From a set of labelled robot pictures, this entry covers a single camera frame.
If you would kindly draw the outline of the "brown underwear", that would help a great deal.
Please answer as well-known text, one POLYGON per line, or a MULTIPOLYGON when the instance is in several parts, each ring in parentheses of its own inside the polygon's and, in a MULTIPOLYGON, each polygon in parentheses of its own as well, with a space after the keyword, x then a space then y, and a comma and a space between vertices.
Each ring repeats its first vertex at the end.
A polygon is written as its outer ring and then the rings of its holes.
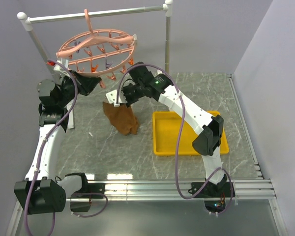
POLYGON ((126 105, 114 107, 113 104, 103 102, 103 111, 110 124, 122 135, 137 134, 139 128, 138 119, 132 108, 126 105))

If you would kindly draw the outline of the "pink round clip hanger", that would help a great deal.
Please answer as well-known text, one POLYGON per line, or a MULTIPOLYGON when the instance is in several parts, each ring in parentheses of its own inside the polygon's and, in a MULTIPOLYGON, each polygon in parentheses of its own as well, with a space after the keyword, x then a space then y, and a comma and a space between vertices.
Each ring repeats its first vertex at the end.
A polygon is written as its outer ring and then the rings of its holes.
POLYGON ((118 29, 94 29, 90 14, 84 10, 88 31, 80 33, 66 42, 56 52, 58 59, 68 59, 68 67, 85 77, 100 77, 120 72, 124 74, 133 58, 136 46, 133 35, 118 29), (105 59, 113 64, 105 69, 105 59), (90 61, 99 64, 96 73, 90 71, 90 61))

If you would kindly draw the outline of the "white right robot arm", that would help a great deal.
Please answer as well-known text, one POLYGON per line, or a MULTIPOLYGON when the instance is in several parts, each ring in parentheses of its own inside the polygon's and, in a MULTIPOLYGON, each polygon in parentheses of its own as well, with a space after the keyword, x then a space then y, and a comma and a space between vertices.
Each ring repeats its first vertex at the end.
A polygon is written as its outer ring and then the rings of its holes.
POLYGON ((222 197, 226 190, 233 191, 230 175, 222 167, 220 157, 224 119, 220 115, 211 115, 185 96, 166 71, 161 70, 157 76, 153 76, 148 70, 151 66, 151 64, 138 62, 125 71, 125 74, 130 75, 134 84, 126 88, 122 88, 122 85, 118 86, 116 104, 130 106, 140 98, 148 97, 179 115, 181 123, 177 135, 175 161, 178 161, 184 124, 188 123, 197 134, 192 142, 192 148, 202 157, 206 180, 195 193, 187 197, 181 192, 178 173, 176 173, 176 187, 182 198, 222 197))

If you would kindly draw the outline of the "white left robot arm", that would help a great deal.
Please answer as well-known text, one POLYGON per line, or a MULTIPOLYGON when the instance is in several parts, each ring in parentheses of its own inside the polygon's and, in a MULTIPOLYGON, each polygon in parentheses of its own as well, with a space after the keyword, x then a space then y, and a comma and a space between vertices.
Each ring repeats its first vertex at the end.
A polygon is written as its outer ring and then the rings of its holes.
POLYGON ((37 85, 39 142, 25 179, 14 185, 14 194, 27 214, 61 212, 67 198, 91 195, 85 173, 67 174, 56 182, 59 149, 69 122, 67 104, 75 101, 79 94, 88 96, 102 81, 100 77, 88 78, 75 71, 71 73, 73 78, 65 76, 59 85, 51 79, 37 85))

